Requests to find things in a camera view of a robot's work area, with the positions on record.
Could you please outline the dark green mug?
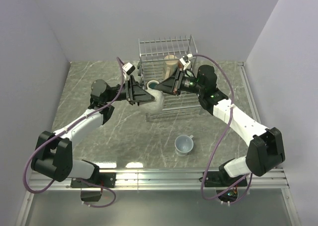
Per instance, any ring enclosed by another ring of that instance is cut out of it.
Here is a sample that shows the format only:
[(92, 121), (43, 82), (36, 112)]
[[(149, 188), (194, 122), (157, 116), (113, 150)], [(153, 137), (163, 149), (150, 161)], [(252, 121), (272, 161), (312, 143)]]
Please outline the dark green mug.
[(147, 89), (155, 89), (155, 87), (158, 84), (160, 84), (160, 82), (158, 80), (153, 79), (153, 80), (149, 80), (146, 86), (147, 86)]

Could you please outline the beige speckled mug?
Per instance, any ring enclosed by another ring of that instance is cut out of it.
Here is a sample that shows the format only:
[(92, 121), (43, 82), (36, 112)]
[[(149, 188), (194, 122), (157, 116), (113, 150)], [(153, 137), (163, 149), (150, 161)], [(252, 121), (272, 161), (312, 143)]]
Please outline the beige speckled mug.
[(155, 99), (151, 102), (142, 102), (139, 109), (149, 114), (158, 114), (163, 110), (164, 95), (161, 91), (155, 89), (147, 89), (147, 93), (151, 94)]

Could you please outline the cream tall mug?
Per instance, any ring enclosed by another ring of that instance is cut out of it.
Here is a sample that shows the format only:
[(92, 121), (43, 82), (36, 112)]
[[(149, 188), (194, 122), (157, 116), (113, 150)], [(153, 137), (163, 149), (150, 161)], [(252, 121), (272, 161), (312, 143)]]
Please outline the cream tall mug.
[(163, 60), (163, 73), (162, 79), (165, 80), (169, 78), (174, 70), (177, 68), (178, 58), (175, 55), (167, 55)]

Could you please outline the light blue mug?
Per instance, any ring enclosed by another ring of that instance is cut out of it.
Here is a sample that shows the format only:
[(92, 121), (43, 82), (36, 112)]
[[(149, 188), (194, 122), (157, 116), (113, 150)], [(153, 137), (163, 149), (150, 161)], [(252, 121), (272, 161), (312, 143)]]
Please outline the light blue mug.
[(178, 156), (188, 155), (194, 147), (193, 135), (180, 135), (174, 141), (175, 152)]

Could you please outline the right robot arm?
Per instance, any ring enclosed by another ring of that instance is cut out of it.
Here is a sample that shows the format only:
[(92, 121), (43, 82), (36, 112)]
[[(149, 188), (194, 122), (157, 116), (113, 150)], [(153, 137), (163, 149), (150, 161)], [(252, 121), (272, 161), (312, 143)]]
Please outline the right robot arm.
[(248, 146), (246, 156), (231, 159), (219, 166), (218, 178), (223, 186), (230, 186), (243, 175), (263, 176), (285, 161), (282, 133), (250, 118), (232, 99), (217, 87), (214, 67), (201, 65), (196, 76), (188, 76), (176, 69), (172, 76), (155, 87), (171, 95), (186, 91), (198, 96), (201, 107), (212, 116), (227, 123)]

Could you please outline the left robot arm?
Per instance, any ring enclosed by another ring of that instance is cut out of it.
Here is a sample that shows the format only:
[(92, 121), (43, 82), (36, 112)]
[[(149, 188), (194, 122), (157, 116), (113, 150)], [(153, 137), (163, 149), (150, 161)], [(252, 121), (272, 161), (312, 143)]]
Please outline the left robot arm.
[(89, 161), (74, 160), (73, 148), (111, 118), (114, 101), (123, 100), (137, 104), (145, 111), (156, 112), (162, 109), (163, 94), (155, 89), (143, 89), (133, 76), (123, 85), (114, 87), (102, 79), (94, 81), (90, 105), (80, 117), (53, 133), (44, 131), (40, 134), (31, 161), (32, 170), (58, 182), (67, 178), (82, 178), (88, 187), (98, 185), (99, 167)]

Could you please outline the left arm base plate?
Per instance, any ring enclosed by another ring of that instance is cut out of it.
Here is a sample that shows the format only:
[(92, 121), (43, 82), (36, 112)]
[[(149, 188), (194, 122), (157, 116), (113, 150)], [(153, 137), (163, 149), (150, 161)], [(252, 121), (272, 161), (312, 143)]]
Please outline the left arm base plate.
[[(116, 201), (115, 187), (116, 173), (104, 172), (98, 173), (90, 179), (74, 178), (71, 180), (71, 189), (80, 189), (80, 199), (83, 204), (91, 208), (105, 208), (112, 205)], [(102, 194), (109, 192), (113, 199), (104, 205), (97, 205), (102, 199)]]

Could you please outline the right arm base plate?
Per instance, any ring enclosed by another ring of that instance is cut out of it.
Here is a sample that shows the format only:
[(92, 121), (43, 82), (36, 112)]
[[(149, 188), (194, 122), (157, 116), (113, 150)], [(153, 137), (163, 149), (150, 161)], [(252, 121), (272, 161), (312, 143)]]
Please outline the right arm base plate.
[[(234, 178), (219, 171), (207, 171), (207, 174), (199, 179), (201, 182), (200, 191), (204, 200), (219, 200), (221, 204), (234, 204), (240, 201), (249, 191), (252, 174), (239, 175)], [(208, 197), (204, 193), (205, 188), (224, 188), (217, 190), (216, 195)]]

